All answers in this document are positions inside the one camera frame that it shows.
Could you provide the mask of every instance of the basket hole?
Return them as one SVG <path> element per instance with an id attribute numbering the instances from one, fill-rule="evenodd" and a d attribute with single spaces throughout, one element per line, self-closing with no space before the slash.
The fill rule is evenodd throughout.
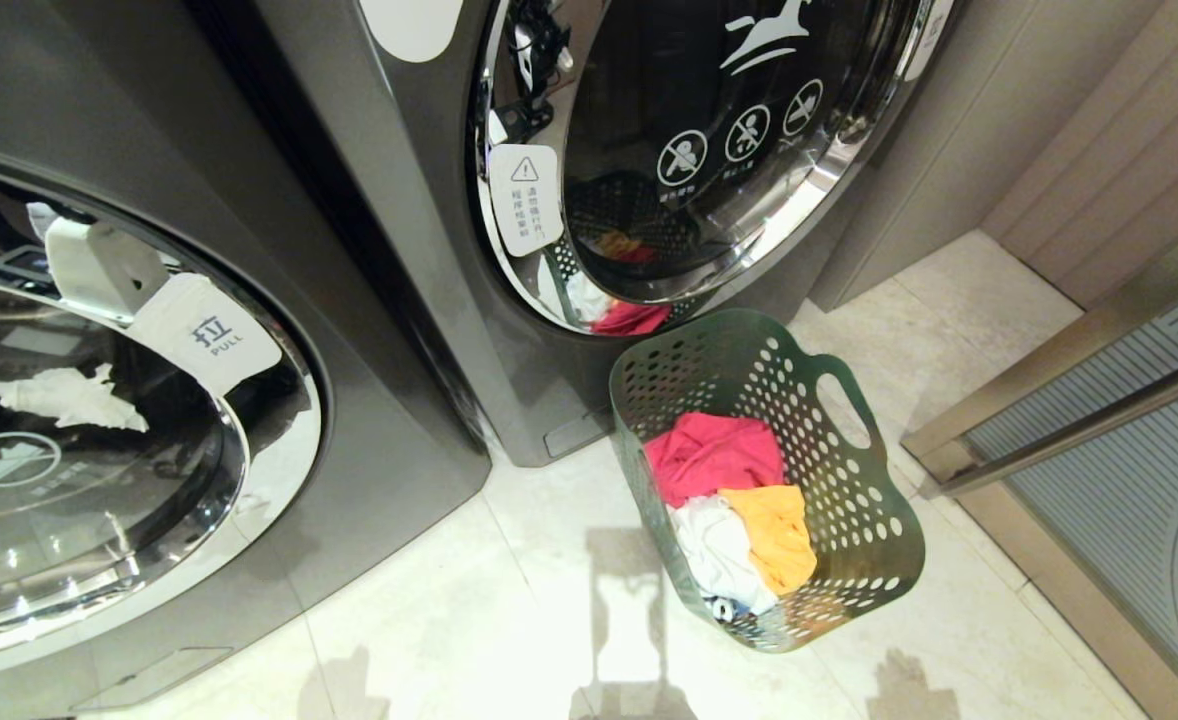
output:
<path id="1" fill-rule="evenodd" d="M 842 383 L 836 377 L 828 374 L 821 375 L 821 379 L 816 383 L 816 396 L 821 399 L 821 407 L 825 407 L 825 414 L 830 416 L 833 425 L 838 428 L 838 432 L 842 434 L 842 438 L 849 445 L 858 447 L 860 450 L 872 445 L 869 428 L 863 427 L 860 414 L 851 404 L 851 397 L 846 395 Z"/>

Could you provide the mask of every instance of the white cloth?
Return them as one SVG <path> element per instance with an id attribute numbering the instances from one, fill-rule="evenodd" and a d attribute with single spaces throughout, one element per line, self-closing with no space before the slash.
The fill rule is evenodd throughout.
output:
<path id="1" fill-rule="evenodd" d="M 759 615 L 776 605 L 776 593 L 749 561 L 744 521 L 720 496 L 693 497 L 670 509 L 677 546 L 691 567 L 691 577 L 706 596 L 730 597 Z"/>
<path id="2" fill-rule="evenodd" d="M 58 428 L 100 425 L 146 432 L 144 415 L 126 399 L 114 397 L 110 370 L 113 365 L 105 363 L 90 378 L 74 368 L 53 368 L 27 381 L 0 381 L 0 405 L 53 418 Z"/>
<path id="3" fill-rule="evenodd" d="M 611 310 L 611 296 L 595 286 L 588 275 L 575 273 L 567 278 L 567 299 L 580 316 L 580 322 L 597 323 Z"/>

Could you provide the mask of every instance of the wall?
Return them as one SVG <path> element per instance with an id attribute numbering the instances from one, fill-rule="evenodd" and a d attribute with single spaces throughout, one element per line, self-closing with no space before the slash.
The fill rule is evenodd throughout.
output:
<path id="1" fill-rule="evenodd" d="M 1166 0 L 982 229 L 1091 308 L 1178 242 L 1178 0 Z"/>
<path id="2" fill-rule="evenodd" d="M 1160 5 L 964 5 L 812 299 L 840 305 L 981 224 Z"/>

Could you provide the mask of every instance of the warning triangle icon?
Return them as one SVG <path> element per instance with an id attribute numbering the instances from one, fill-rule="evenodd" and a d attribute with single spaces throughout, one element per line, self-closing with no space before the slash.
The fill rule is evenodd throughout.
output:
<path id="1" fill-rule="evenodd" d="M 517 169 L 512 171 L 510 179 L 511 181 L 537 181 L 540 179 L 540 176 L 535 174 L 535 163 L 531 161 L 530 156 L 522 158 L 522 161 L 517 164 Z"/>

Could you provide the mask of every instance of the chinese character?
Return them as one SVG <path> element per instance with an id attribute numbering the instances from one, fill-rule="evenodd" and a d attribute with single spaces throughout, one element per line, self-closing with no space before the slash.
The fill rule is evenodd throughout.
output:
<path id="1" fill-rule="evenodd" d="M 211 343 L 219 341 L 221 337 L 231 333 L 217 316 L 210 316 L 210 318 L 201 321 L 201 324 L 192 332 L 193 341 L 200 342 L 201 346 L 211 348 Z"/>

